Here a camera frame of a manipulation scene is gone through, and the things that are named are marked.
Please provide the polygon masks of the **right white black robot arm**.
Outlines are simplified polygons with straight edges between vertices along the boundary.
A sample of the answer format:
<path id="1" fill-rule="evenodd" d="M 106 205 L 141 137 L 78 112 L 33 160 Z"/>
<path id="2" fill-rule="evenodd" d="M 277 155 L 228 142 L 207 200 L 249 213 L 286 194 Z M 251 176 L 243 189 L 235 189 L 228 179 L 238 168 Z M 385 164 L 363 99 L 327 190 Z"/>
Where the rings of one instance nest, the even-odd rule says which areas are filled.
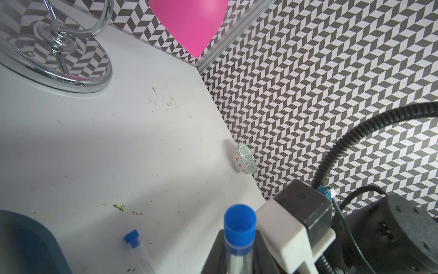
<path id="1" fill-rule="evenodd" d="M 399 195 L 389 195 L 345 217 L 355 242 L 378 274 L 435 274 L 438 223 Z"/>

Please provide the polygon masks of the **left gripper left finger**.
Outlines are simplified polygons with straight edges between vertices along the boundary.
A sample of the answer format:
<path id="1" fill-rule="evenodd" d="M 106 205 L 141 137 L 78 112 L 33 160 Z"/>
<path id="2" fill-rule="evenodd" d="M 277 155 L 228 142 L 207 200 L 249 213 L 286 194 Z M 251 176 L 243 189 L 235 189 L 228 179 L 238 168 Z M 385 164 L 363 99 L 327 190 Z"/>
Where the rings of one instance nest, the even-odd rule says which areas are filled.
<path id="1" fill-rule="evenodd" d="M 226 274 L 226 249 L 223 229 L 219 230 L 201 274 Z"/>

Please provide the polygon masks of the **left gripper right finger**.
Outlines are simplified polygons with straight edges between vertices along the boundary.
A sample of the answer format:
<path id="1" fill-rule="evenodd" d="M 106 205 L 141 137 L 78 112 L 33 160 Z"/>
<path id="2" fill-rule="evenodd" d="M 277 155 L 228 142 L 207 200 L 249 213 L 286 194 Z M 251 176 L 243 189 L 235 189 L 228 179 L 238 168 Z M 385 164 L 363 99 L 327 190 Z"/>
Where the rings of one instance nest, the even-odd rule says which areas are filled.
<path id="1" fill-rule="evenodd" d="M 254 273 L 279 274 L 276 262 L 271 256 L 259 230 L 254 239 Z"/>

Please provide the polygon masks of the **blue capped test tube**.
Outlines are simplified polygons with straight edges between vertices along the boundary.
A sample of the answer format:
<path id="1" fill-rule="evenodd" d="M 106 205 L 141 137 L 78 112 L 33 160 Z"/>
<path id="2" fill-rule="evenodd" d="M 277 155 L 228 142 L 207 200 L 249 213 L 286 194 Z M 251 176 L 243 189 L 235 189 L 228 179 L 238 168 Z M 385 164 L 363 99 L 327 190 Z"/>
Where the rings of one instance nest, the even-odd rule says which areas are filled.
<path id="1" fill-rule="evenodd" d="M 227 274 L 253 273 L 253 246 L 257 217 L 245 204 L 229 207 L 224 215 L 224 240 Z"/>
<path id="2" fill-rule="evenodd" d="M 124 241 L 131 250 L 132 256 L 137 262 L 138 274 L 156 274 L 156 267 L 151 256 L 141 243 L 140 235 L 136 229 L 124 236 Z"/>

